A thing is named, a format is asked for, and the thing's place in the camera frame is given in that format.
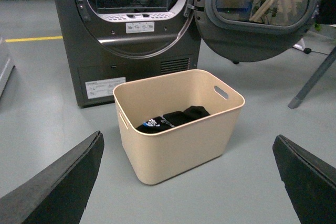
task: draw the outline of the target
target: bin handle hole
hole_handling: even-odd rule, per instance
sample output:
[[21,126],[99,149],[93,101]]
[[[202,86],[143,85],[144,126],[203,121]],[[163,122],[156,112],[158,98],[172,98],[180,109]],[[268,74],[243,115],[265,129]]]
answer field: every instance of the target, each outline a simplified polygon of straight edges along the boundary
[[228,93],[226,93],[223,89],[221,89],[219,86],[215,86],[215,91],[220,94],[224,99],[229,99]]
[[125,126],[126,126],[126,129],[128,130],[128,124],[127,124],[127,122],[126,122],[125,118],[123,117],[123,115],[122,115],[120,112],[119,112],[119,116],[120,116],[120,118],[121,118],[122,122],[125,124]]

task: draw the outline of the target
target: gray floor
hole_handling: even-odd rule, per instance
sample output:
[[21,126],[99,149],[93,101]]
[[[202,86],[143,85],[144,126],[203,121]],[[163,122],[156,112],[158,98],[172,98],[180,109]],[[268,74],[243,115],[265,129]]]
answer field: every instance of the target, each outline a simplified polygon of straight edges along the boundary
[[[0,0],[5,39],[61,35],[53,0]],[[309,32],[313,51],[334,39]],[[122,148],[114,104],[76,105],[62,40],[8,43],[16,68],[0,99],[0,197],[94,131],[105,150],[81,223],[299,223],[280,179],[278,134],[336,166],[336,65],[303,104],[287,104],[325,55],[289,49],[234,65],[202,44],[198,68],[240,92],[246,105],[223,156],[156,186],[138,181]]]

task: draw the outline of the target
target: dryer vent grille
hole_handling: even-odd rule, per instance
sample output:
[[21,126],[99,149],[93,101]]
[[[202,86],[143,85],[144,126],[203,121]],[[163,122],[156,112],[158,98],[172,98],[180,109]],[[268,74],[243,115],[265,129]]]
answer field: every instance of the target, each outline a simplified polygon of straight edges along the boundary
[[162,61],[161,74],[175,73],[188,70],[190,66],[190,58]]

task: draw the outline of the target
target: yellow floor line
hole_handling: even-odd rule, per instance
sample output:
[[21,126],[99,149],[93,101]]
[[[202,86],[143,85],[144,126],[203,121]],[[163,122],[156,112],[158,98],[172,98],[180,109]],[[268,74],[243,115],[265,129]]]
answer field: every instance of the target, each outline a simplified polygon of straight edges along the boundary
[[62,36],[53,36],[53,37],[38,37],[38,38],[6,39],[5,41],[8,42],[8,43],[11,43],[11,42],[51,40],[51,39],[63,39],[63,37]]

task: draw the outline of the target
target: printed logo on cloth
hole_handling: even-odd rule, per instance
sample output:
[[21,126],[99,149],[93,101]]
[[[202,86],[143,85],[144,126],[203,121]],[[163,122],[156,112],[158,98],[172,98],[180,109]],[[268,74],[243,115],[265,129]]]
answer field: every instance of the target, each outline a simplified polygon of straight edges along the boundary
[[175,125],[171,124],[166,118],[161,116],[162,120],[160,121],[161,123],[168,124],[171,128],[175,127]]
[[150,119],[148,122],[143,123],[146,127],[160,127],[160,125],[154,119]]

